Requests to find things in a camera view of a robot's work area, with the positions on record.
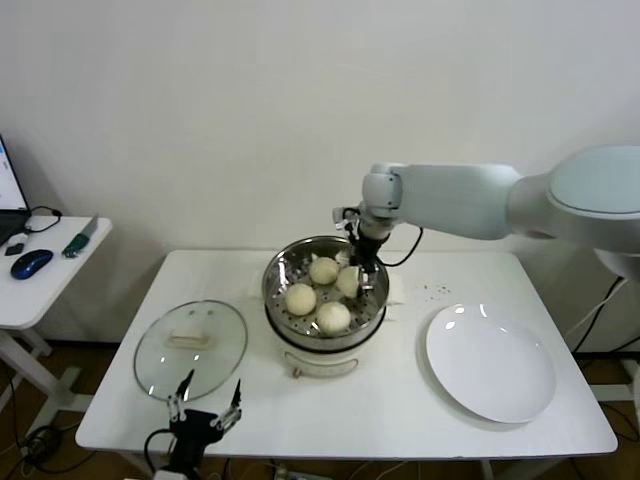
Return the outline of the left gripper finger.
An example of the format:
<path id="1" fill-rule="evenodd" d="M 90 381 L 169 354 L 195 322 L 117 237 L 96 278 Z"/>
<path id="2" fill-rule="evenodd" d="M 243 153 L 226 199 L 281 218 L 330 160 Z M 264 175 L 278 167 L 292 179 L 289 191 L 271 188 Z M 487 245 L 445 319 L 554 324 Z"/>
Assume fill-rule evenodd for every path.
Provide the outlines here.
<path id="1" fill-rule="evenodd" d="M 167 397 L 167 408 L 169 421 L 171 423 L 184 422 L 187 419 L 186 411 L 184 409 L 184 398 L 193 376 L 194 370 L 191 369 L 187 376 L 179 383 L 176 391 Z"/>
<path id="2" fill-rule="evenodd" d="M 229 407 L 212 420 L 210 426 L 217 431 L 230 431 L 241 417 L 241 380 L 238 380 Z"/>

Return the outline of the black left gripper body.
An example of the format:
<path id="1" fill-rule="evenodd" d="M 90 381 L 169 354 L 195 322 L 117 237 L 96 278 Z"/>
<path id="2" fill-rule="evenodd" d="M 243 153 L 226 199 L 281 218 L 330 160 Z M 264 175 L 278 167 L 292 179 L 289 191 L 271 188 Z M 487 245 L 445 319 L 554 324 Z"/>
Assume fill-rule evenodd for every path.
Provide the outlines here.
<path id="1" fill-rule="evenodd" d="M 223 430 L 217 427 L 217 414 L 186 409 L 185 418 L 171 420 L 169 429 L 176 439 L 169 457 L 171 468 L 196 468 L 204 458 L 206 448 L 219 442 Z"/>

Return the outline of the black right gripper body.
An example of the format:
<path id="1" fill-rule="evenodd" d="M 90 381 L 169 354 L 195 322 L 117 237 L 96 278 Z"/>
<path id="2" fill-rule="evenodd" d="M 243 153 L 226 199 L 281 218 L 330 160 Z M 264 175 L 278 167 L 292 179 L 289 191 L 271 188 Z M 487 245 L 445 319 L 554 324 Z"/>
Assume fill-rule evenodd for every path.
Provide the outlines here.
<path id="1" fill-rule="evenodd" d="M 349 257 L 350 266 L 375 266 L 378 252 L 383 245 L 382 239 L 372 239 L 361 232 L 348 234 L 348 240 L 352 246 Z"/>

